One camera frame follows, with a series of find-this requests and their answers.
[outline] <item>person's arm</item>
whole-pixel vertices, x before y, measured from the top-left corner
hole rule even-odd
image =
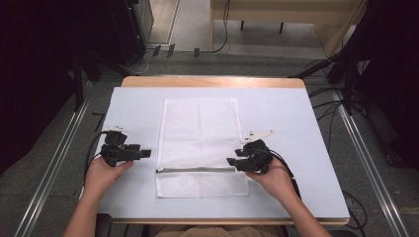
[[[280,161],[274,159],[266,174],[246,172],[246,175],[261,184],[272,197],[281,203],[289,213],[300,236],[330,236],[295,193],[287,169]]]
[[[111,167],[102,157],[92,161],[86,175],[83,195],[64,232],[64,237],[95,236],[99,201],[117,178],[129,169],[132,164],[130,161],[118,167]]]

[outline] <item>white table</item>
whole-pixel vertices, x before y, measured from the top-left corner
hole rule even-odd
[[[346,203],[305,87],[299,79],[238,77],[128,77],[115,88],[104,127],[128,129],[127,144],[151,149],[135,161],[100,203],[115,222],[146,224],[290,224],[290,216],[263,188],[249,181],[249,197],[158,198],[155,164],[163,102],[168,98],[236,98],[243,134],[264,138],[295,174],[302,200],[322,224],[345,224]]]

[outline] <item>wooden table edge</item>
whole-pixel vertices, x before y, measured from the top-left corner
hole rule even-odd
[[[305,88],[298,78],[241,76],[128,76],[122,87]]]
[[[317,218],[322,225],[345,225],[349,218]],[[114,218],[114,223],[123,224],[173,224],[173,225],[293,225],[290,218]]]

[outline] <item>metal rail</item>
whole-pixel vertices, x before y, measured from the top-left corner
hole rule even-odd
[[[338,90],[334,90],[333,98],[335,100],[342,100],[343,96]],[[364,142],[364,139],[361,137],[353,118],[349,117],[343,107],[339,107],[339,113],[346,125],[346,128],[348,129],[349,135],[355,145],[355,149],[358,152],[361,163],[363,164],[373,190],[376,193],[377,200],[385,218],[387,219],[391,231],[394,236],[408,237],[409,233],[407,232],[403,220],[401,219],[397,206],[392,200],[391,195],[389,194],[388,189],[385,186],[379,171],[377,170],[373,158]]]
[[[29,202],[25,215],[18,227],[18,230],[16,231],[15,237],[31,235],[31,232],[34,229],[37,219],[42,211],[43,205],[45,204],[48,194],[61,168],[62,162],[64,161],[65,155],[67,154],[68,147],[70,146],[74,134],[76,133],[77,128],[86,112],[92,90],[93,84],[88,81],[85,86],[86,99],[81,105],[79,112],[74,113],[71,118],[71,121],[52,156],[48,168],[46,168],[40,185]]]

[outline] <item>table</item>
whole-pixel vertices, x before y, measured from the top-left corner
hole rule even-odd
[[[230,0],[228,20],[314,24],[327,57],[339,48],[349,28],[365,11],[367,0]],[[222,20],[226,0],[211,0],[213,20]]]
[[[155,164],[163,102],[186,97],[236,98],[243,134],[250,130],[275,131],[264,141],[286,159],[302,200],[313,215],[322,224],[349,221],[304,84],[299,79],[279,78],[127,77],[120,88],[115,88],[104,127],[128,129],[126,143],[139,143],[152,153],[149,159],[135,161],[119,178],[102,199],[99,212],[109,213],[116,223],[292,224],[278,201],[253,181],[249,182],[249,197],[156,196]]]

